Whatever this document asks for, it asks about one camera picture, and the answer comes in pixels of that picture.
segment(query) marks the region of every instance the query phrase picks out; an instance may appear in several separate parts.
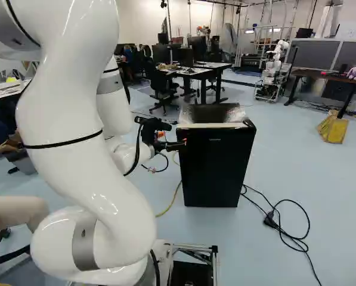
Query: lab equipment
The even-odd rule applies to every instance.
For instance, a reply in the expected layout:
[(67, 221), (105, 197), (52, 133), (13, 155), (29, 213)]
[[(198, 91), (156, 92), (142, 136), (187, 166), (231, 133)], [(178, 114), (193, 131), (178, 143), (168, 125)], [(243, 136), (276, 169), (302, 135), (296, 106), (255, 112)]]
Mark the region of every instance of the lab equipment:
[(177, 138), (189, 142), (179, 151), (185, 206), (237, 207), (255, 134), (239, 104), (183, 109)]

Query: black office chair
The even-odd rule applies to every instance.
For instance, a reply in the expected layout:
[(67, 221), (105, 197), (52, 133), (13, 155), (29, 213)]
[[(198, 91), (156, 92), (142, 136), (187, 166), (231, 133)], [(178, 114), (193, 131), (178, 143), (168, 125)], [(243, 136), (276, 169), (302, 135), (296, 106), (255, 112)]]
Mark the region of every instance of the black office chair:
[(179, 84), (172, 81), (172, 74), (167, 75), (166, 73), (159, 71), (155, 67), (155, 63), (152, 58), (145, 58), (144, 70), (146, 72), (146, 77), (151, 80), (151, 88), (154, 89), (155, 95), (150, 97), (158, 100), (155, 103), (155, 107), (150, 108), (149, 112), (153, 113), (154, 110), (163, 107), (163, 113), (166, 115), (166, 105), (175, 107), (179, 110), (178, 105), (172, 104), (172, 101), (177, 99), (177, 96), (174, 96), (177, 93), (177, 88)]
[(144, 46), (144, 55), (146, 58), (151, 58), (152, 52), (148, 45)]
[(215, 77), (211, 77), (211, 78), (209, 78), (208, 79), (208, 81), (210, 82), (210, 86), (207, 86), (207, 90), (213, 90), (213, 91), (216, 91), (216, 86), (214, 85), (214, 83), (216, 82), (216, 80), (217, 80), (217, 78), (215, 78)]

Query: table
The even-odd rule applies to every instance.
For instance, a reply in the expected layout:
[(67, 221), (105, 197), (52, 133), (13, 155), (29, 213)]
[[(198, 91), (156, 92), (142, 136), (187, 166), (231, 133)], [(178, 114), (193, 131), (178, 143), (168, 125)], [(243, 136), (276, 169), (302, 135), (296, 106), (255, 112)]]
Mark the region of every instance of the table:
[(202, 61), (194, 63), (195, 68), (209, 69), (216, 71), (216, 103), (221, 103), (228, 100), (228, 98), (220, 99), (221, 93), (221, 76), (225, 69), (232, 67), (230, 63), (211, 63), (209, 61)]
[[(29, 84), (30, 80), (24, 80), (23, 84), (24, 87), (26, 87)], [(11, 97), (13, 95), (20, 95), (23, 92), (23, 89), (21, 88), (21, 86), (14, 86), (12, 88), (7, 89), (6, 92), (1, 92), (0, 91), (0, 100), (5, 98), (5, 97)]]
[(339, 119), (343, 118), (343, 115), (345, 114), (346, 109), (348, 108), (350, 101), (356, 92), (356, 80), (348, 79), (345, 76), (332, 76), (332, 75), (321, 74), (320, 70), (302, 69), (302, 68), (293, 68), (291, 75), (296, 76), (296, 79), (293, 84), (292, 91), (290, 92), (289, 99), (285, 103), (285, 106), (288, 106), (289, 104), (291, 104), (297, 100), (297, 98), (295, 98), (295, 92), (296, 92), (296, 88), (298, 86), (298, 82), (302, 77), (306, 76), (306, 77), (312, 77), (313, 79), (327, 79), (327, 80), (334, 80), (336, 82), (350, 83), (351, 92), (348, 95), (342, 109), (338, 113), (338, 118)]
[(191, 79), (197, 79), (201, 80), (201, 88), (200, 88), (200, 102), (202, 104), (206, 104), (206, 94), (207, 94), (207, 85), (206, 81), (208, 78), (215, 76), (214, 70), (210, 69), (200, 69), (200, 68), (192, 68), (194, 73), (189, 73), (187, 70), (189, 69), (188, 67), (183, 67), (183, 70), (168, 70), (168, 69), (161, 69), (160, 71), (166, 72), (166, 73), (174, 73), (175, 76), (177, 77), (182, 77), (184, 81), (184, 94), (190, 94), (191, 88), (190, 88), (190, 80)]

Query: wooden desk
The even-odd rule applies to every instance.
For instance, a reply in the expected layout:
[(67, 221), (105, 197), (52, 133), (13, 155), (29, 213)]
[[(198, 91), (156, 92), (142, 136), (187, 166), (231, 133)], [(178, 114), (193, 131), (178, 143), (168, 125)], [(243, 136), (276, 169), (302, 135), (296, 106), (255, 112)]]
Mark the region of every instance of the wooden desk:
[(298, 86), (298, 82), (302, 77), (311, 77), (313, 79), (327, 79), (327, 80), (334, 80), (336, 82), (350, 83), (351, 92), (348, 95), (342, 109), (338, 113), (338, 118), (340, 118), (340, 119), (343, 118), (343, 115), (345, 114), (346, 109), (348, 108), (350, 101), (356, 92), (356, 80), (348, 79), (345, 76), (323, 75), (323, 74), (321, 74), (321, 70), (302, 69), (302, 68), (293, 68), (291, 75), (296, 76), (296, 79), (293, 84), (292, 91), (290, 92), (289, 100), (285, 103), (285, 106), (288, 106), (289, 104), (291, 104), (297, 100), (297, 98), (295, 98), (295, 92), (296, 92), (296, 89)]

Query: power cable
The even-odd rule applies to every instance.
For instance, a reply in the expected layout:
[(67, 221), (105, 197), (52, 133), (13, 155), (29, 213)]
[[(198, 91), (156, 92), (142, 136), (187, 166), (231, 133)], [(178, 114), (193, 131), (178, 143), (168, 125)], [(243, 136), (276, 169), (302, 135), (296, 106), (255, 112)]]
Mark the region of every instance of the power cable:
[(158, 260), (156, 259), (154, 250), (150, 250), (151, 258), (153, 259), (154, 269), (155, 269), (155, 281), (156, 286), (160, 286), (160, 270), (158, 266)]
[[(310, 266), (311, 266), (311, 269), (312, 269), (312, 272), (313, 272), (313, 275), (314, 275), (314, 278), (317, 280), (319, 286), (322, 286), (322, 283), (321, 281), (319, 280), (316, 272), (315, 272), (315, 269), (314, 269), (314, 265), (313, 265), (313, 262), (308, 254), (309, 252), (309, 247), (308, 245), (304, 242), (304, 239), (309, 235), (309, 231), (310, 231), (310, 218), (308, 216), (308, 213), (307, 211), (299, 204), (297, 203), (296, 201), (293, 201), (293, 200), (288, 200), (288, 199), (284, 199), (284, 200), (280, 200), (277, 204), (273, 205), (268, 199), (267, 197), (257, 191), (256, 189), (253, 189), (251, 188), (250, 186), (247, 186), (247, 185), (243, 185), (244, 189), (245, 189), (245, 192), (242, 192), (240, 195), (243, 196), (244, 198), (246, 198), (250, 203), (252, 203), (255, 207), (257, 207), (261, 212), (263, 212), (263, 214), (265, 215), (265, 219), (263, 221), (264, 225), (267, 225), (269, 226), (270, 228), (273, 228), (275, 229), (279, 235), (280, 235), (280, 239), (281, 241), (286, 245), (288, 246), (289, 248), (291, 248), (292, 250), (295, 250), (295, 251), (298, 251), (298, 252), (301, 252), (301, 253), (304, 253), (307, 257), (307, 259), (309, 260), (309, 263), (310, 263)], [(255, 203), (253, 200), (251, 200), (250, 198), (248, 198), (246, 196), (246, 193), (248, 191), (248, 189), (256, 192), (257, 194), (261, 195), (264, 200), (271, 206), (272, 210), (270, 212), (266, 212), (261, 206), (259, 206), (257, 203)], [(277, 210), (277, 207), (283, 203), (283, 202), (288, 202), (288, 203), (293, 203), (295, 204), (296, 206), (298, 206), (302, 211), (303, 213), (305, 214), (306, 218), (307, 218), (307, 222), (308, 222), (308, 227), (307, 227), (307, 231), (305, 233), (304, 236), (302, 237), (295, 237), (294, 235), (290, 235), (288, 234), (281, 226), (281, 213), (279, 212), (279, 210)], [(278, 224), (274, 221), (273, 217), (274, 217), (274, 213), (277, 212), (278, 213)], [(294, 244), (296, 244), (298, 246), (298, 248), (296, 247), (293, 247), (291, 246), (290, 244), (288, 244), (284, 238), (287, 238), (289, 240), (291, 240), (291, 242), (293, 242)]]
[(154, 174), (154, 173), (161, 173), (161, 172), (167, 170), (167, 168), (168, 168), (168, 166), (169, 166), (169, 160), (168, 160), (168, 158), (167, 158), (166, 155), (164, 155), (164, 154), (161, 153), (161, 152), (156, 152), (156, 154), (161, 155), (161, 156), (163, 156), (163, 157), (166, 159), (167, 165), (166, 165), (166, 167), (165, 167), (164, 169), (162, 169), (162, 170), (155, 170), (155, 168), (146, 167), (146, 166), (143, 165), (143, 164), (141, 165), (143, 168), (145, 168), (145, 169), (148, 170), (148, 171), (151, 171), (151, 173), (153, 173), (153, 174)]
[(142, 130), (143, 124), (140, 123), (140, 126), (138, 128), (138, 135), (137, 135), (137, 145), (135, 147), (135, 159), (134, 159), (134, 163), (132, 164), (130, 170), (128, 170), (128, 172), (126, 174), (124, 174), (124, 176), (128, 176), (132, 173), (132, 171), (135, 170), (135, 168), (138, 165), (138, 162), (140, 160), (140, 137), (141, 137), (141, 130)]
[(180, 183), (178, 184), (177, 188), (175, 189), (174, 196), (172, 198), (171, 204), (163, 212), (155, 215), (156, 218), (164, 216), (171, 209), (172, 205), (175, 202), (175, 199), (177, 198), (177, 194), (178, 194), (178, 191), (179, 191), (179, 188), (180, 188), (181, 185), (182, 185), (182, 180), (180, 181)]

